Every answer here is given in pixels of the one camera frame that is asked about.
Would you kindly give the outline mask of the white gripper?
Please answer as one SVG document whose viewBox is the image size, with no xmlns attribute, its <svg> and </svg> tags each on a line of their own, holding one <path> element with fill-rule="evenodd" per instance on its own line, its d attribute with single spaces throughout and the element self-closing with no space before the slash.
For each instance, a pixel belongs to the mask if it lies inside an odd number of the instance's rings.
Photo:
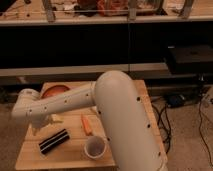
<svg viewBox="0 0 213 171">
<path fill-rule="evenodd" d="M 51 117 L 46 116 L 44 118 L 39 118 L 39 119 L 33 120 L 31 122 L 32 134 L 36 135 L 43 127 L 47 126 L 51 122 L 52 123 L 62 123 L 63 119 L 59 115 L 53 114 Z"/>
</svg>

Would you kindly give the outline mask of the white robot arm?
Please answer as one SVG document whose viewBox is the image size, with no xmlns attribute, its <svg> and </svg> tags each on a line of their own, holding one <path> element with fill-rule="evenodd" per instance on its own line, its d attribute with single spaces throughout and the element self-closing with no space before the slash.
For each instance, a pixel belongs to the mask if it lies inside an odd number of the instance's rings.
<svg viewBox="0 0 213 171">
<path fill-rule="evenodd" d="M 122 71 L 107 71 L 94 82 L 45 99 L 34 89 L 23 89 L 12 116 L 26 118 L 39 129 L 51 114 L 92 106 L 119 171 L 168 171 L 145 105 L 131 77 Z"/>
</svg>

